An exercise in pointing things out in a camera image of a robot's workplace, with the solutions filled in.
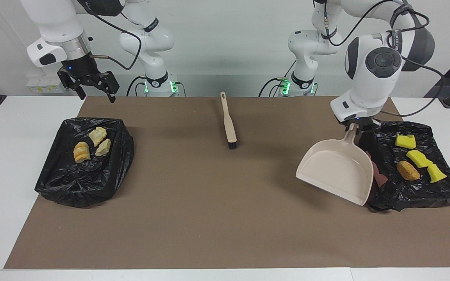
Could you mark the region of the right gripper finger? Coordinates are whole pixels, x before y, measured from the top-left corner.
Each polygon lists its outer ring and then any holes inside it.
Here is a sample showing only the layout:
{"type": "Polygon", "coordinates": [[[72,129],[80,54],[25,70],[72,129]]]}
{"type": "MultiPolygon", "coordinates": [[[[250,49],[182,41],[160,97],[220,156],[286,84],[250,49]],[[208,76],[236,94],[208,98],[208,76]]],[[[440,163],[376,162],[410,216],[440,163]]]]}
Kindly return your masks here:
{"type": "Polygon", "coordinates": [[[96,88],[107,95],[110,103],[113,104],[116,101],[116,93],[119,90],[119,84],[112,71],[98,73],[96,88]]]}
{"type": "Polygon", "coordinates": [[[77,96],[83,101],[86,98],[86,93],[84,92],[82,86],[80,85],[80,81],[73,81],[70,75],[67,73],[65,69],[59,69],[57,71],[57,75],[66,89],[71,89],[77,93],[77,96]]]}

